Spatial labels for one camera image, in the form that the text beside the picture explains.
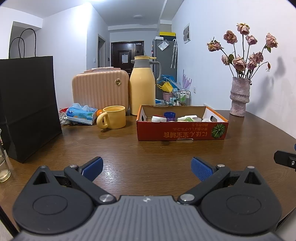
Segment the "flower vase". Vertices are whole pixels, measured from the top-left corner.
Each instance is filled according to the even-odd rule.
[[[250,81],[243,78],[232,78],[230,114],[244,117],[246,103],[250,102]]]

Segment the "black shopping bag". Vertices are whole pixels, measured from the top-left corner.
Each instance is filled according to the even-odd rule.
[[[0,60],[0,128],[8,156],[21,163],[62,132],[52,56]]]

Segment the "brown tabletop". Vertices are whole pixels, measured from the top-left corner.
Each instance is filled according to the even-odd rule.
[[[246,113],[245,118],[218,111],[229,120],[225,140],[137,140],[136,117],[128,116],[125,128],[101,131],[97,126],[64,126],[63,134],[41,148],[25,164],[9,161],[11,177],[0,183],[0,205],[12,218],[12,205],[31,175],[41,165],[63,170],[82,165],[95,156],[104,160],[103,172],[94,181],[120,195],[173,195],[176,199],[199,183],[191,172],[194,156],[232,170],[255,166],[282,205],[282,218],[296,207],[296,173],[275,164],[277,150],[294,152],[296,139],[277,127]]]

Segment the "framed picture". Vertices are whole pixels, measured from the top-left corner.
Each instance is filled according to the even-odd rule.
[[[190,41],[190,23],[184,28],[183,31],[183,41],[184,43],[188,43]]]

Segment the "red box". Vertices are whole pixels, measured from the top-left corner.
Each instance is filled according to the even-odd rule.
[[[200,118],[217,119],[217,122],[151,122],[153,115],[175,112],[176,117],[197,115]],[[206,106],[151,106],[142,105],[137,116],[139,141],[172,141],[178,139],[225,139],[228,120]]]

